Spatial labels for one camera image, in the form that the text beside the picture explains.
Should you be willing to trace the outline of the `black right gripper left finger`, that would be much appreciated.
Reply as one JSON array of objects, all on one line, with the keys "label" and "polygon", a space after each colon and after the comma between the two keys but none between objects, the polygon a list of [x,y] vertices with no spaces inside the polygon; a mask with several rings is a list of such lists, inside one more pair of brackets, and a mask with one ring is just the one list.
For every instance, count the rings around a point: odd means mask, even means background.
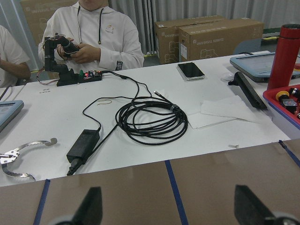
[{"label": "black right gripper left finger", "polygon": [[74,214],[73,225],[99,225],[103,216],[101,187],[91,187]]}]

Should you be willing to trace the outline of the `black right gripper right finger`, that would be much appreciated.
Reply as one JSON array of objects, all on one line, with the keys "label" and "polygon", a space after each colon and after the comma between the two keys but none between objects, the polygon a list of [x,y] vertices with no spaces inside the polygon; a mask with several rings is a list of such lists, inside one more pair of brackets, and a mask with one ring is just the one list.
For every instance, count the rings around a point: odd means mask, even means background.
[{"label": "black right gripper right finger", "polygon": [[272,225],[273,213],[246,185],[236,185],[234,215],[240,225]]}]

